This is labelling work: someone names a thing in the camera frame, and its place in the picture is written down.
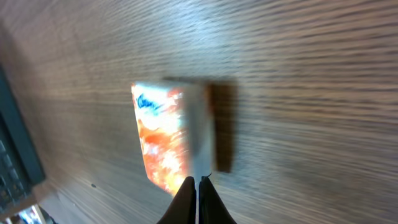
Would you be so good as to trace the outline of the orange tissue pack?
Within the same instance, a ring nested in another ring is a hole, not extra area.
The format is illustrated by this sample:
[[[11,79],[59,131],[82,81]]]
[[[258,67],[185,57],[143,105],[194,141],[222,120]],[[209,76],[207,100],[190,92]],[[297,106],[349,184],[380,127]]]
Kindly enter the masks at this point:
[[[186,177],[195,182],[215,166],[210,91],[189,82],[134,82],[132,103],[148,179],[176,195]]]

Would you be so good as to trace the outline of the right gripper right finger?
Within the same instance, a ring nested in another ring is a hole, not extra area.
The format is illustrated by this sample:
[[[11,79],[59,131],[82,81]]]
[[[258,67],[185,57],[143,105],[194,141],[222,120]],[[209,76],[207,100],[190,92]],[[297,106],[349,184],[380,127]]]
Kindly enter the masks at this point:
[[[236,224],[208,176],[199,184],[199,224]]]

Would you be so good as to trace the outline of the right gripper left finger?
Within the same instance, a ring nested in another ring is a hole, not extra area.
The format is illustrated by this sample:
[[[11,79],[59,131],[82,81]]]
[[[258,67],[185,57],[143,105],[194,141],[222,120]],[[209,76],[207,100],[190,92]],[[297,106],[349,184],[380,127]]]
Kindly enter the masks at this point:
[[[157,224],[195,224],[196,202],[195,180],[188,176]]]

